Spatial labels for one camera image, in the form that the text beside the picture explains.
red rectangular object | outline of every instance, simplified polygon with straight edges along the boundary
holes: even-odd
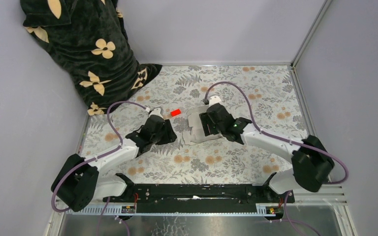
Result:
[[[180,112],[180,109],[177,109],[177,110],[174,110],[174,111],[172,111],[170,114],[173,116],[173,117],[175,117],[175,116],[177,116],[178,114],[180,114],[181,112]]]

reflective surface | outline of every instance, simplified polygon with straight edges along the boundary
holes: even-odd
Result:
[[[340,236],[334,211],[329,206],[290,206],[291,219],[304,221],[323,236]],[[60,236],[95,236],[99,216],[65,215]],[[126,221],[132,236],[296,236],[289,222],[269,223],[251,216],[134,216]],[[313,231],[298,226],[307,236]],[[125,225],[113,216],[104,216],[100,236],[126,236]]]

